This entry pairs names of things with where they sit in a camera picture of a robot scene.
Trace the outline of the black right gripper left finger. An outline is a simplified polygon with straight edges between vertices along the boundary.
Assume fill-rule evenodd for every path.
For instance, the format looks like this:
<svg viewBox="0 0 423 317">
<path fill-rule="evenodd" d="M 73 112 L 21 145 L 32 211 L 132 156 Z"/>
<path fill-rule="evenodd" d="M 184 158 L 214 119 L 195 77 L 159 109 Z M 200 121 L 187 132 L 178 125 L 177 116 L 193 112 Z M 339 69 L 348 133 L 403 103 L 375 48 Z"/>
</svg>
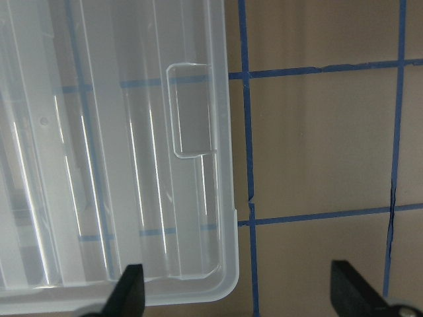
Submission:
<svg viewBox="0 0 423 317">
<path fill-rule="evenodd" d="M 143 316 L 145 311 L 145 285 L 143 266 L 126 267 L 99 316 Z"/>
</svg>

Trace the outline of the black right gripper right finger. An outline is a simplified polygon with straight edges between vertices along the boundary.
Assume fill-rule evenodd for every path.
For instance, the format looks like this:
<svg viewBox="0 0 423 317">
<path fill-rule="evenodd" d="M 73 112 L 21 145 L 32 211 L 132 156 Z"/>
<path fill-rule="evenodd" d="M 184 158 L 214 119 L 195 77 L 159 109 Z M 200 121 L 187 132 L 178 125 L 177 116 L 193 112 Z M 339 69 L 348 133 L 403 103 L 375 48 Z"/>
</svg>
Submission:
<svg viewBox="0 0 423 317">
<path fill-rule="evenodd" d="M 346 260 L 330 266 L 330 302 L 337 316 L 396 316 L 397 311 Z"/>
</svg>

